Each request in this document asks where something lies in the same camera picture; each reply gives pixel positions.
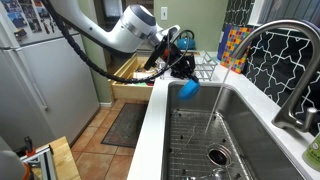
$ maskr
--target dish soap bottle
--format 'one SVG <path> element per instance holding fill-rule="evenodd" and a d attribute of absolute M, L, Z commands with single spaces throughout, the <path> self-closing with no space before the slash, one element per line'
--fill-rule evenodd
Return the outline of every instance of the dish soap bottle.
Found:
<path fill-rule="evenodd" d="M 302 159 L 313 169 L 320 172 L 320 132 L 303 153 Z"/>

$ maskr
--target white countertop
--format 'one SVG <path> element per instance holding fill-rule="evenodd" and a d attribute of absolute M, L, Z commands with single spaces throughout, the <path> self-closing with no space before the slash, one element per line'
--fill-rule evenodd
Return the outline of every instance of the white countertop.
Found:
<path fill-rule="evenodd" d="M 225 67 L 218 65 L 214 71 L 212 83 L 222 83 L 226 72 Z M 155 81 L 131 163 L 129 180 L 161 179 L 168 84 L 172 81 L 177 81 L 177 79 L 158 78 Z M 303 152 L 314 137 L 309 133 L 286 131 L 275 127 L 271 121 L 280 107 L 245 76 L 230 72 L 226 84 L 238 91 L 305 178 L 320 179 L 320 172 L 310 168 L 302 159 Z"/>

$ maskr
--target sink grate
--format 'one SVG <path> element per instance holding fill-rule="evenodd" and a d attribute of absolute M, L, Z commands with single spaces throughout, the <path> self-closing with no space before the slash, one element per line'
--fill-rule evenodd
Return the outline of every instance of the sink grate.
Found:
<path fill-rule="evenodd" d="M 220 116 L 211 121 L 206 133 L 211 112 L 190 112 L 174 110 L 170 121 L 170 179 L 190 179 L 190 177 L 210 176 L 213 169 L 220 166 L 213 164 L 207 157 L 207 148 L 220 144 L 231 152 L 231 165 L 227 179 L 251 179 L 241 165 L 230 136 L 225 133 Z"/>

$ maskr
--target floor mat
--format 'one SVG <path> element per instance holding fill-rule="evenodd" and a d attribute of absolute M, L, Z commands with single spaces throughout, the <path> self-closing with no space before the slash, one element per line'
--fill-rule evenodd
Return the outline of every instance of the floor mat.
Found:
<path fill-rule="evenodd" d="M 148 105 L 126 103 L 102 144 L 136 147 Z"/>

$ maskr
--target terracotta tile floor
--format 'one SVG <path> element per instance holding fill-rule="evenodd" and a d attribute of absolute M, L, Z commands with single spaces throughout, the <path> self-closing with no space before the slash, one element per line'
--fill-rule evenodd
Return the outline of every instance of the terracotta tile floor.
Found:
<path fill-rule="evenodd" d="M 101 108 L 71 147 L 82 180 L 122 180 L 130 169 L 134 148 L 100 144 L 125 103 L 145 101 L 117 100 L 112 108 Z"/>

